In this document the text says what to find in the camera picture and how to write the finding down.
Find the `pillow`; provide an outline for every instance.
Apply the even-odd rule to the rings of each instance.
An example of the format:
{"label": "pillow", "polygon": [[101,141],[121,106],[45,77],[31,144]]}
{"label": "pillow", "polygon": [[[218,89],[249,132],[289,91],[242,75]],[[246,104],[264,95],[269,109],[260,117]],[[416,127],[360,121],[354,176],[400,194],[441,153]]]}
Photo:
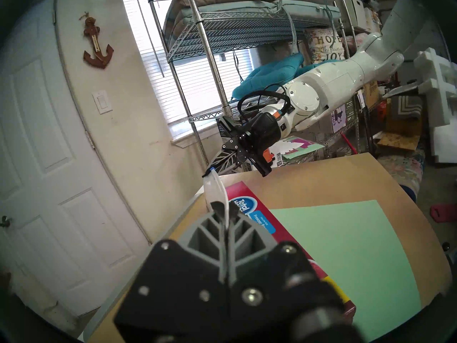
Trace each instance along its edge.
{"label": "pillow", "polygon": [[[240,100],[245,95],[265,89],[268,85],[278,83],[284,85],[295,77],[300,65],[303,63],[303,55],[293,54],[279,61],[258,67],[252,71],[248,77],[235,88],[232,97]],[[271,86],[268,91],[276,91],[278,86]]]}
{"label": "pillow", "polygon": [[307,29],[308,49],[311,64],[317,64],[325,60],[344,60],[344,48],[341,38],[335,32],[335,43],[333,42],[333,29]]}

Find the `switch plate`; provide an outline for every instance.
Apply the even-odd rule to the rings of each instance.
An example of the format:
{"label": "switch plate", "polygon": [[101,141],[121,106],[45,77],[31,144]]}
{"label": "switch plate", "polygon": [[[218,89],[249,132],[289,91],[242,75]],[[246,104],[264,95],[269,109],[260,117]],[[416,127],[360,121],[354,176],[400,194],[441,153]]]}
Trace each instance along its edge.
{"label": "switch plate", "polygon": [[92,93],[94,102],[97,105],[97,109],[100,114],[112,111],[111,103],[108,99],[108,94],[105,90]]}

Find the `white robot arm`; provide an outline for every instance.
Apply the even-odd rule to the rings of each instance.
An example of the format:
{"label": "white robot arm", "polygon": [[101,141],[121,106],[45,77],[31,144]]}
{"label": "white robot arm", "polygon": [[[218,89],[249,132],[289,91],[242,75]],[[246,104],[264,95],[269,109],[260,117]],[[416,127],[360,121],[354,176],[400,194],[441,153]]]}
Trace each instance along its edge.
{"label": "white robot arm", "polygon": [[242,127],[234,126],[223,117],[219,125],[231,136],[223,145],[223,151],[230,150],[232,154],[216,158],[205,175],[212,167],[217,169],[226,158],[236,155],[236,165],[250,159],[266,176],[271,172],[263,157],[268,147],[287,137],[292,128],[305,130],[329,115],[365,83],[393,74],[403,63],[403,52],[413,43],[427,19],[428,13],[419,0],[397,0],[382,34],[372,33],[366,37],[350,59],[319,65],[276,93],[256,91],[245,96],[273,95],[279,102],[265,106]]}
{"label": "white robot arm", "polygon": [[[346,103],[365,83],[386,79],[403,63],[428,14],[418,0],[397,0],[382,34],[370,34],[350,59],[322,64],[284,85],[294,110],[278,119],[281,138],[304,130]],[[274,114],[284,102],[266,106]]]}

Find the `total home logo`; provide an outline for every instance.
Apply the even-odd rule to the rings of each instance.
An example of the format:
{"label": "total home logo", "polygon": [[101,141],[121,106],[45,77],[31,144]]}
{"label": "total home logo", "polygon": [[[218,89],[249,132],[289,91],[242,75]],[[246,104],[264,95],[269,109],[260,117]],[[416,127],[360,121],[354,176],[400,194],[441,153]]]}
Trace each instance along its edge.
{"label": "total home logo", "polygon": [[237,197],[233,198],[232,201],[238,205],[245,215],[252,213],[257,208],[257,200],[252,197]]}

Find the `window blinds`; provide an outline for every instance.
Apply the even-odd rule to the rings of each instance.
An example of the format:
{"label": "window blinds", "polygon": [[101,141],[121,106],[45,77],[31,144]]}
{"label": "window blinds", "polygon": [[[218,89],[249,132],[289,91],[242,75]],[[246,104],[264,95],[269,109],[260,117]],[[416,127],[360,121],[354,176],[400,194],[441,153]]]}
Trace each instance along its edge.
{"label": "window blinds", "polygon": [[[151,81],[167,123],[176,124],[187,120],[184,106],[182,105],[175,81],[166,61],[165,52],[160,42],[159,33],[155,26],[148,0],[123,1],[132,32],[141,58],[143,59],[144,67],[146,68],[149,80]],[[160,22],[165,20],[170,3],[171,0],[154,2]],[[162,71],[157,63],[153,47],[148,37],[148,31],[164,75],[162,75]],[[245,78],[253,70],[249,50],[237,50],[235,53],[239,62],[239,72]],[[232,52],[227,52],[223,55],[216,55],[215,59],[227,100],[230,100],[233,89],[240,84],[239,75],[233,61],[233,54]],[[208,60],[205,56],[176,61],[175,69],[192,114],[221,104]]]}

